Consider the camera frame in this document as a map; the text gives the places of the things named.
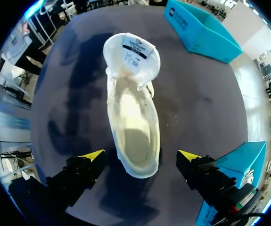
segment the white sneaker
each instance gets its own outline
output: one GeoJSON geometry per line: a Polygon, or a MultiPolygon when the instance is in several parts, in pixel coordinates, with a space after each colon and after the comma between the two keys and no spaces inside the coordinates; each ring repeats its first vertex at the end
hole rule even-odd
{"type": "Polygon", "coordinates": [[[155,46],[130,34],[120,33],[104,44],[107,63],[107,111],[112,135],[127,173],[148,178],[158,170],[159,125],[152,100],[152,80],[160,70],[155,46]]]}

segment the gray table surface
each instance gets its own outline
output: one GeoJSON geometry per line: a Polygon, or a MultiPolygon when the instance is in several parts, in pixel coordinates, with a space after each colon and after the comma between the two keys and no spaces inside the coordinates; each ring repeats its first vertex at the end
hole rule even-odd
{"type": "Polygon", "coordinates": [[[195,225],[202,204],[175,167],[176,152],[219,158],[247,141],[244,103],[230,65],[189,53],[163,7],[113,6],[76,16],[43,65],[32,106],[32,145],[41,180],[75,154],[105,149],[108,166],[67,212],[101,226],[195,225]],[[154,44],[159,171],[129,176],[118,160],[107,116],[104,42],[120,32],[154,44]]]}

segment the cyan box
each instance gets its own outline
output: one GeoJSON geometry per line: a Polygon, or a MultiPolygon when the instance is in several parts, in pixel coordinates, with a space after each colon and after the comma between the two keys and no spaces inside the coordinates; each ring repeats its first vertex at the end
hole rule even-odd
{"type": "MultiPolygon", "coordinates": [[[[240,188],[243,178],[250,170],[254,170],[254,180],[252,185],[257,187],[261,178],[262,168],[265,162],[266,141],[245,142],[231,153],[218,159],[216,166],[228,177],[236,178],[236,187],[240,188]]],[[[199,215],[196,220],[196,226],[211,226],[217,211],[203,201],[199,215]]]]}
{"type": "Polygon", "coordinates": [[[227,64],[243,52],[221,22],[199,8],[169,0],[164,15],[190,52],[227,64]]]}

